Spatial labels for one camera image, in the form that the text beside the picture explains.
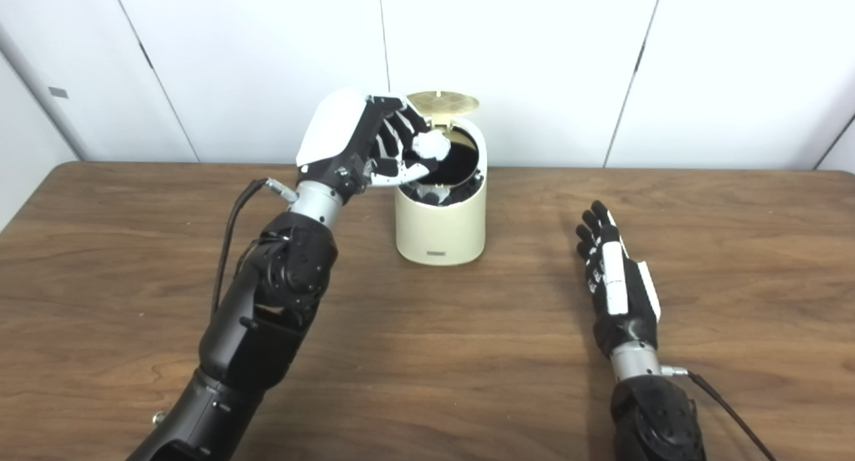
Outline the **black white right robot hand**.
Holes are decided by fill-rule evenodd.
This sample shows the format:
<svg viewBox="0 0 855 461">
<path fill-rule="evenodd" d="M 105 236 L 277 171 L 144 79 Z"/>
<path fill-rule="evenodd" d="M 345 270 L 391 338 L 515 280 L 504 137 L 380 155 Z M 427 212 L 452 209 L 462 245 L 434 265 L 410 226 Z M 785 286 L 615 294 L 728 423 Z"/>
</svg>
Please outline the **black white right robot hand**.
<svg viewBox="0 0 855 461">
<path fill-rule="evenodd" d="M 624 343 L 656 349 L 661 305 L 653 276 L 647 263 L 629 256 L 610 209 L 593 201 L 575 232 L 592 297 L 593 333 L 599 351 L 608 357 Z"/>
</svg>

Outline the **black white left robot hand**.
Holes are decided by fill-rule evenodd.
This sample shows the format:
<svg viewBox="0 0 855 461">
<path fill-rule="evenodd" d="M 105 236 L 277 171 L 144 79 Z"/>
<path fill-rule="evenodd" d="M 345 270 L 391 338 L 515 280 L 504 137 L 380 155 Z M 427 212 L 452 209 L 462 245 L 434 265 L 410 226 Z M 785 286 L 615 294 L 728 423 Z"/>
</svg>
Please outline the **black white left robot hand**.
<svg viewBox="0 0 855 461">
<path fill-rule="evenodd" d="M 421 180 L 450 152 L 451 141 L 407 98 L 342 89 L 309 122 L 297 151 L 297 182 L 326 185 L 348 202 L 372 186 Z"/>
</svg>

